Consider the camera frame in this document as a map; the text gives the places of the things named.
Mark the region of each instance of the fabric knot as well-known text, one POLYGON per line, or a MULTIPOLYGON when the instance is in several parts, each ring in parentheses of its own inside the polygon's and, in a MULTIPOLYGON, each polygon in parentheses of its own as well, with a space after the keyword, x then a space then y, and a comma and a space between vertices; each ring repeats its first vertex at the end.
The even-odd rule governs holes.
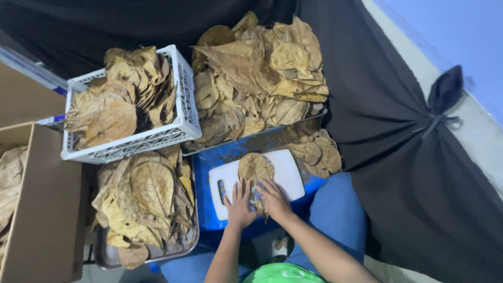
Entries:
MULTIPOLYGON (((425 133, 421 136, 421 139, 425 139, 431 132, 434 128, 437 127, 437 125, 442 122, 444 123, 445 125, 452 125, 454 123, 457 123, 459 122, 459 116, 454 116, 454 117, 447 117, 445 114, 440 114, 440 115, 432 115, 430 114, 430 116, 433 118, 432 119, 432 123, 430 124, 430 126, 428 126, 428 129, 425 131, 425 133)), ((414 130, 412 132, 418 132, 420 130, 423 130, 424 128, 426 127, 422 127, 422 128, 419 128, 417 130, 414 130)))

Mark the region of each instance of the blue jeans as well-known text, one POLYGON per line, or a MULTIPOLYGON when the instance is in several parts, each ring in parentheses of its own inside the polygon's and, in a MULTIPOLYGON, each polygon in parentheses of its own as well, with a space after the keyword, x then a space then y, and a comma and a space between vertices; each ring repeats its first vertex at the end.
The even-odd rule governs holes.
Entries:
MULTIPOLYGON (((316 192, 309 224, 363 263, 367 219, 349 173, 331 176, 316 192)), ((167 261, 160 268, 169 283, 202 283, 214 256, 214 249, 198 245, 188 256, 167 261)), ((297 243, 285 262, 319 274, 297 243)), ((249 268, 239 266, 240 280, 251 272, 249 268)))

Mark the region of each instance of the white cutting board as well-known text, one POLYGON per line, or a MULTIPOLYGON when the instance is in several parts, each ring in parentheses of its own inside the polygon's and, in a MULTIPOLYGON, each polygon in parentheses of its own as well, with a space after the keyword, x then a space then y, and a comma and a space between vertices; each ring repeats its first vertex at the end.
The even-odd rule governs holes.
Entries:
MULTIPOLYGON (((295 164, 295 160, 289 150, 268 152, 262 154, 262 156, 273 165, 273 180, 283 189, 289 201, 294 201, 305 195, 302 177, 300 176, 297 164, 295 164)), ((227 220, 228 215, 227 208, 222 203, 220 198, 218 182, 220 180, 223 181, 225 192, 229 200, 232 202, 234 183, 239 181, 237 176, 239 161, 240 160, 237 160, 211 169, 209 173, 211 197, 213 198, 213 205, 215 206, 218 219, 221 221, 227 220)))

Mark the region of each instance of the cardboard box flap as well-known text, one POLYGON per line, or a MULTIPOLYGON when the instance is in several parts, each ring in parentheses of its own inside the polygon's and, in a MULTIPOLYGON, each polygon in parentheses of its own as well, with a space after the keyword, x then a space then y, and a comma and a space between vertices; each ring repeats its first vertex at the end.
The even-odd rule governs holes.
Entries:
POLYGON ((66 98, 0 62, 0 127, 65 113, 66 98))
MULTIPOLYGON (((0 129, 0 143, 15 130, 21 131, 0 129)), ((2 283, 70 282, 81 274, 85 225, 80 215, 81 164, 62 161, 61 147, 61 133, 32 124, 22 188, 0 271, 2 283)))

